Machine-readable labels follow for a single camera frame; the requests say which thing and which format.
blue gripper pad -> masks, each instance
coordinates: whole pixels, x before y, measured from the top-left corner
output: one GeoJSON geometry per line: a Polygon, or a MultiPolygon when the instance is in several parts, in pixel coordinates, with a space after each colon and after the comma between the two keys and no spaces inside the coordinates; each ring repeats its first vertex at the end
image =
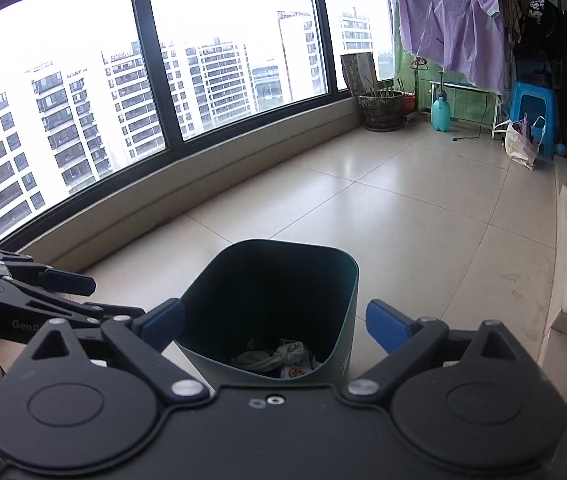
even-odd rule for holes
{"type": "Polygon", "coordinates": [[[132,322],[132,332],[162,352],[179,337],[185,323],[185,308],[181,300],[170,298],[132,322]]]}
{"type": "Polygon", "coordinates": [[[372,300],[365,312],[368,333],[383,349],[391,353],[411,337],[413,320],[381,300],[372,300]]]}

garbage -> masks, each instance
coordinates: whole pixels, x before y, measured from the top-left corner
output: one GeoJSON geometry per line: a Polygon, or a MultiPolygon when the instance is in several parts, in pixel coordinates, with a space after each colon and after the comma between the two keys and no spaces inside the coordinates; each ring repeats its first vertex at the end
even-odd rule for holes
{"type": "Polygon", "coordinates": [[[317,368],[321,363],[300,341],[280,339],[274,352],[254,350],[254,339],[247,343],[243,354],[230,360],[230,366],[279,379],[295,379],[317,368]]]}

plant pot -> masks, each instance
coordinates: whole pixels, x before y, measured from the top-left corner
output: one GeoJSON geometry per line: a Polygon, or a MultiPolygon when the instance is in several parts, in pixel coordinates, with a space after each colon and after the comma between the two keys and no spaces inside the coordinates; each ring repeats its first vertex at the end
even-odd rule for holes
{"type": "Polygon", "coordinates": [[[363,125],[373,132],[391,132],[403,123],[401,105],[404,93],[393,91],[389,97],[376,97],[369,94],[359,96],[359,108],[363,112],[363,125]]]}

trash can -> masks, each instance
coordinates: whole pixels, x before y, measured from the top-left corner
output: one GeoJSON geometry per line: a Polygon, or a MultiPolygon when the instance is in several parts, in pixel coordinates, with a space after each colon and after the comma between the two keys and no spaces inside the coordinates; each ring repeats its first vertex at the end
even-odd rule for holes
{"type": "Polygon", "coordinates": [[[181,300],[185,327],[175,340],[213,388],[222,384],[326,384],[347,378],[359,267],[338,249],[246,240],[221,251],[181,300]],[[228,365],[257,340],[301,341],[323,363],[293,379],[228,365]]]}

plastic bag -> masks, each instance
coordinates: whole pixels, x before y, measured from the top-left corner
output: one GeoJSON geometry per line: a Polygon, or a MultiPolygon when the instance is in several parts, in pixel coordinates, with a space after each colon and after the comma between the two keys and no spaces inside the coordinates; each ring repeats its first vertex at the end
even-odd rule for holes
{"type": "Polygon", "coordinates": [[[544,126],[541,133],[541,138],[539,139],[539,143],[534,142],[534,140],[528,139],[526,136],[523,136],[517,130],[515,130],[513,121],[506,121],[504,123],[497,124],[497,126],[495,127],[498,128],[499,126],[507,125],[507,128],[505,130],[495,129],[495,133],[505,133],[505,152],[510,160],[513,160],[518,164],[525,166],[531,171],[534,170],[534,161],[539,155],[539,146],[543,142],[543,137],[546,135],[546,120],[544,117],[538,117],[532,127],[535,128],[540,119],[543,120],[544,126]]]}

